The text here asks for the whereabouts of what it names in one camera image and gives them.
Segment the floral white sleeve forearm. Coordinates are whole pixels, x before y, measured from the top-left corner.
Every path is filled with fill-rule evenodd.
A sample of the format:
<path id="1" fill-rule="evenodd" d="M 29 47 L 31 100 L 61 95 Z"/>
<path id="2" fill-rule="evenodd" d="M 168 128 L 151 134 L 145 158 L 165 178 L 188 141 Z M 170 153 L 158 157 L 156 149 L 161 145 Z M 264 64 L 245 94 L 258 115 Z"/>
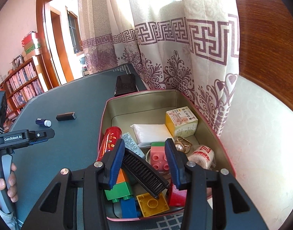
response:
<path id="1" fill-rule="evenodd" d="M 0 209 L 0 217 L 11 230 L 19 229 L 14 212 L 7 214 Z"/>

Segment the person's left hand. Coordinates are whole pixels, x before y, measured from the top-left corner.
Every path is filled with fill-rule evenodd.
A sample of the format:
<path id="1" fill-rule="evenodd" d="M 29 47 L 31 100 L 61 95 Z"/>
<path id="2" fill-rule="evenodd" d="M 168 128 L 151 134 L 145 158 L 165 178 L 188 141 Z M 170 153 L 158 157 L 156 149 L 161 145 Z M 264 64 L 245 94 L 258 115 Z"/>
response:
<path id="1" fill-rule="evenodd" d="M 18 201 L 18 193 L 17 193 L 17 178 L 15 175 L 15 171 L 17 167 L 14 163 L 11 164 L 11 173 L 8 177 L 8 183 L 10 185 L 9 189 L 7 190 L 7 195 L 12 202 Z M 0 191 L 6 188 L 6 182 L 4 179 L 0 179 Z"/>

